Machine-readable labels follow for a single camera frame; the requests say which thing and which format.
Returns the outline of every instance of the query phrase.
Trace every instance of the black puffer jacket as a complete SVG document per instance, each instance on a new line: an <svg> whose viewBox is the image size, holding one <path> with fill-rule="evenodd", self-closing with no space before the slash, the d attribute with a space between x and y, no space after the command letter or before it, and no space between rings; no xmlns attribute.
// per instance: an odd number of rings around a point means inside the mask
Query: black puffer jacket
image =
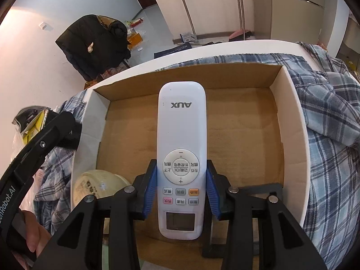
<svg viewBox="0 0 360 270"><path fill-rule="evenodd" d="M86 81L131 56L125 25L105 16L83 16L60 35L56 44Z"/></svg>

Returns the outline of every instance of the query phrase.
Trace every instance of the human hand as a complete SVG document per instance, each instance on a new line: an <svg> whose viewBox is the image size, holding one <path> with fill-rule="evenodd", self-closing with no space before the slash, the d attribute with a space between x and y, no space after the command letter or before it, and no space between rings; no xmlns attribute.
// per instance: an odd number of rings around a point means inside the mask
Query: human hand
<svg viewBox="0 0 360 270"><path fill-rule="evenodd" d="M32 253L36 251L38 257L50 240L51 235L37 222L36 216L32 212L26 210L22 212L25 218L26 244ZM24 269L29 270L28 264L20 254L13 252L13 255Z"/></svg>

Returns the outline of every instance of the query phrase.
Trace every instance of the air conditioner remote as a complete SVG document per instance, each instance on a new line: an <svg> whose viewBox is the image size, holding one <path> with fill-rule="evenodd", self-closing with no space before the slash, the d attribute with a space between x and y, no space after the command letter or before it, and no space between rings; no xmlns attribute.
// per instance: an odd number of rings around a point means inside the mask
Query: air conditioner remote
<svg viewBox="0 0 360 270"><path fill-rule="evenodd" d="M159 93L158 218L170 239L200 236L206 190L206 96L197 82L170 82Z"/></svg>

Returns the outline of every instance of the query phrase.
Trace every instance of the plaid fabric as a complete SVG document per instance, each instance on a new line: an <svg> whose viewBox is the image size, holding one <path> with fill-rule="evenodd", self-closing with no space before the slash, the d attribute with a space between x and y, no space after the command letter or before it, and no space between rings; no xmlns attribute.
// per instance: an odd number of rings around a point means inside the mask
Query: plaid fabric
<svg viewBox="0 0 360 270"><path fill-rule="evenodd" d="M73 96L57 112L72 112L76 121L82 121L86 91ZM70 180L74 150L55 147L47 155L47 166L39 192L34 198L37 221L52 235L70 214Z"/></svg>
<svg viewBox="0 0 360 270"><path fill-rule="evenodd" d="M343 61L331 58L318 46L300 44L323 71L313 71L303 57L287 54L216 56L163 69L235 62L288 69L303 108L311 155L310 197L303 228L332 270L351 248L359 228L360 85L350 77Z"/></svg>

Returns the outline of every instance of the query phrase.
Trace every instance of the screw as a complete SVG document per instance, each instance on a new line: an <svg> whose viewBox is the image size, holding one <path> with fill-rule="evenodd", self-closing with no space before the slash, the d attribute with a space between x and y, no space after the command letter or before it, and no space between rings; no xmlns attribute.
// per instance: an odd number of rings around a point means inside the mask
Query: screw
<svg viewBox="0 0 360 270"><path fill-rule="evenodd" d="M271 203L278 203L278 197L276 197L276 196L274 196L274 195L270 195L269 196L269 201L271 202Z"/></svg>
<svg viewBox="0 0 360 270"><path fill-rule="evenodd" d="M229 187L228 190L229 190L230 193L233 193L233 194L236 194L236 193L239 192L239 188L238 187L233 187L233 186Z"/></svg>
<svg viewBox="0 0 360 270"><path fill-rule="evenodd" d="M125 193L132 193L135 191L135 188L133 186L126 186L124 191Z"/></svg>
<svg viewBox="0 0 360 270"><path fill-rule="evenodd" d="M94 201L94 196L93 195L87 195L85 196L84 200L86 203L91 203L92 201Z"/></svg>

